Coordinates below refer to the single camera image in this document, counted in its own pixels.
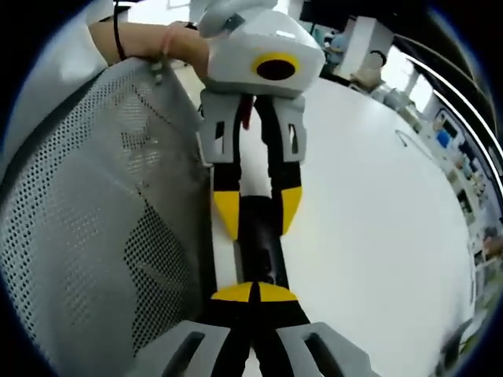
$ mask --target white tabletop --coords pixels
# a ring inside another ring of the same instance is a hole
[[[365,350],[381,376],[425,377],[446,337],[473,314],[457,198],[391,109],[322,79],[306,99],[303,200],[282,240],[290,288],[311,321]],[[269,192],[259,127],[254,114],[241,134],[245,195]],[[225,287],[237,282],[233,245],[213,219]],[[256,361],[247,370],[260,375]]]

